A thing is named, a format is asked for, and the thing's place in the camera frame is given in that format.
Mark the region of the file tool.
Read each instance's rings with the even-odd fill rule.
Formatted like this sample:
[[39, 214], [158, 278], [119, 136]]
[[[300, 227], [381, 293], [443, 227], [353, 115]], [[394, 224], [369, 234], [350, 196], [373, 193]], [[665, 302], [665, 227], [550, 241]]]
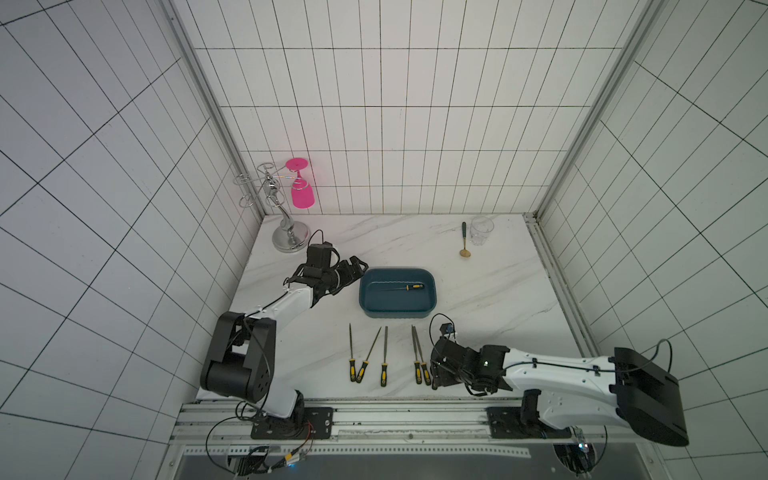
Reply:
[[421, 362], [421, 372], [422, 372], [422, 378], [423, 378], [423, 382], [422, 383], [424, 383], [424, 384], [426, 384], [428, 386], [431, 386], [432, 385], [432, 378], [431, 378], [431, 375], [429, 373], [429, 369], [428, 369], [427, 363], [425, 362], [425, 358], [424, 358], [424, 355], [423, 355], [423, 351], [422, 351], [422, 348], [421, 348], [421, 342], [420, 342], [417, 330], [416, 330], [416, 335], [417, 335], [416, 338], [417, 338], [418, 353], [419, 353], [420, 362]]
[[418, 353], [418, 346], [417, 346], [417, 335], [416, 335], [416, 329], [414, 325], [411, 325], [411, 339], [413, 344], [413, 352], [414, 352], [414, 372], [415, 372], [415, 381], [417, 385], [421, 385], [423, 382], [422, 378], [422, 372], [421, 372], [421, 362], [420, 357]]
[[379, 328], [377, 333], [376, 333], [376, 335], [375, 335], [375, 337], [374, 337], [374, 339], [373, 339], [373, 341], [372, 341], [372, 343], [371, 343], [371, 346], [370, 346], [370, 348], [368, 350], [368, 353], [367, 353], [366, 357], [364, 358], [360, 368], [357, 371], [357, 376], [356, 376], [356, 382], [357, 383], [361, 383], [363, 381], [363, 378], [365, 377], [366, 371], [367, 371], [368, 366], [369, 366], [370, 357], [371, 357], [373, 349], [374, 349], [374, 347], [375, 347], [375, 345], [377, 343], [377, 340], [378, 340], [378, 338], [379, 338], [379, 336], [381, 334], [381, 331], [382, 331], [382, 328]]
[[356, 370], [356, 359], [354, 355], [354, 342], [353, 342], [353, 332], [352, 332], [351, 323], [348, 325], [348, 338], [349, 338], [349, 350], [350, 350], [349, 377], [351, 382], [356, 383], [357, 370]]
[[423, 283], [402, 284], [384, 288], [382, 291], [417, 291], [423, 290], [425, 285]]
[[388, 362], [387, 362], [388, 335], [389, 335], [389, 326], [385, 326], [384, 327], [383, 356], [382, 356], [381, 375], [380, 375], [380, 386], [382, 388], [385, 388], [387, 386], [387, 383], [388, 383]]

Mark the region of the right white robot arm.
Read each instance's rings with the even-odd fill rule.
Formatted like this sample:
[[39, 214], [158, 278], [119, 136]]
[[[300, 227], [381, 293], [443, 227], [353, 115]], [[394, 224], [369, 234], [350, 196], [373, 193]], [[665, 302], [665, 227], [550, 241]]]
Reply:
[[519, 393], [514, 422], [526, 432], [614, 426], [665, 446], [690, 443], [678, 379], [633, 349], [568, 358], [501, 345], [473, 350], [442, 337], [429, 372], [436, 388], [461, 384], [480, 397]]

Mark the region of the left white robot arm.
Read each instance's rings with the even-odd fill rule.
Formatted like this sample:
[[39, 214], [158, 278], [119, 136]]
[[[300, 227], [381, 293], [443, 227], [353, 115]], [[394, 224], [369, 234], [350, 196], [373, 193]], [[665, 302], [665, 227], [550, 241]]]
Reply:
[[227, 311], [215, 329], [200, 373], [200, 388], [250, 404], [277, 419], [294, 415], [300, 392], [275, 380], [277, 333], [325, 296], [360, 280], [369, 265], [356, 256], [344, 260], [329, 242], [307, 247], [306, 261], [284, 280], [284, 292], [250, 312]]

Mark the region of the teal plastic storage box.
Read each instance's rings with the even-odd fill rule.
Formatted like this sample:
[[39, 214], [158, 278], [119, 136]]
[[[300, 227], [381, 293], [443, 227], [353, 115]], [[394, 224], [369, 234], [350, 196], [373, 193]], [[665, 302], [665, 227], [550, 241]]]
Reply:
[[[417, 291], [382, 291], [384, 288], [423, 283]], [[359, 306], [371, 318], [425, 318], [437, 306], [434, 276], [422, 268], [371, 268], [360, 280]]]

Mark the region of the chrome glass holder stand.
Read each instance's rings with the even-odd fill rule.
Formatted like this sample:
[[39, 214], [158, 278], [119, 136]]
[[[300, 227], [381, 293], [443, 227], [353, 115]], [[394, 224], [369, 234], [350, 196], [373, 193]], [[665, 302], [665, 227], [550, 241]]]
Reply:
[[286, 209], [287, 200], [282, 181], [294, 180], [294, 177], [282, 175], [282, 170], [284, 167], [278, 168], [274, 163], [265, 162], [258, 165], [254, 173], [237, 174], [233, 183], [246, 190], [239, 200], [241, 208], [253, 207], [262, 195], [268, 206], [279, 211], [281, 219], [272, 234], [273, 246], [282, 253], [295, 253], [307, 246], [310, 230]]

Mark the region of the pink plastic wine glass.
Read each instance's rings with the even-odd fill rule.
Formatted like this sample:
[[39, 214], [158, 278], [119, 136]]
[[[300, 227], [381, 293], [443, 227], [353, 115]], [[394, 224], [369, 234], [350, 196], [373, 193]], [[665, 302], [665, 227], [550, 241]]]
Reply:
[[309, 166], [305, 158], [295, 157], [286, 162], [286, 168], [293, 174], [291, 198], [298, 209], [309, 209], [315, 205], [315, 195], [310, 183], [302, 176], [302, 171]]

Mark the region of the clear glass cup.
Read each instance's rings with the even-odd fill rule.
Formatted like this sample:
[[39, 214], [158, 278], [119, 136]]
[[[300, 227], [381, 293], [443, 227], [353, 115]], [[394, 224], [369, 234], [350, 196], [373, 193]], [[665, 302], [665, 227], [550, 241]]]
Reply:
[[475, 246], [484, 245], [494, 230], [493, 221], [486, 216], [476, 216], [470, 222], [470, 240]]

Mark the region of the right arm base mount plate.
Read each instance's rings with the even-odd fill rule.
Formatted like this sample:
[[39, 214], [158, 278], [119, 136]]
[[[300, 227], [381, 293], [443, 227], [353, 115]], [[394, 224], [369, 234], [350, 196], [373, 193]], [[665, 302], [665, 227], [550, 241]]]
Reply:
[[504, 440], [571, 439], [569, 428], [554, 429], [540, 420], [524, 422], [520, 407], [488, 407], [485, 409], [490, 436]]

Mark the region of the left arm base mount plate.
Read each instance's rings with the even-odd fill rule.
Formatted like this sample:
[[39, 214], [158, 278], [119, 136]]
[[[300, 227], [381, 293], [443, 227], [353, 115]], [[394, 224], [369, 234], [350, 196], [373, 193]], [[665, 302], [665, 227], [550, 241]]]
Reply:
[[265, 416], [254, 422], [253, 440], [326, 440], [331, 437], [333, 415], [331, 407], [303, 407], [290, 417]]

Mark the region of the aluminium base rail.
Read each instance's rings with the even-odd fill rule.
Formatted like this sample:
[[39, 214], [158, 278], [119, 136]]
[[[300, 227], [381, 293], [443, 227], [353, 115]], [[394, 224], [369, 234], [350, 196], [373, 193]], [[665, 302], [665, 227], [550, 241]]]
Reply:
[[284, 456], [310, 455], [447, 455], [493, 456], [528, 460], [534, 448], [585, 443], [595, 447], [637, 450], [640, 438], [619, 427], [570, 427], [571, 439], [493, 439], [488, 407], [517, 407], [517, 401], [488, 399], [308, 400], [304, 407], [335, 410], [326, 440], [253, 440], [255, 409], [235, 414], [236, 402], [203, 400], [181, 408], [170, 445], [179, 455], [209, 455], [226, 461], [252, 451]]

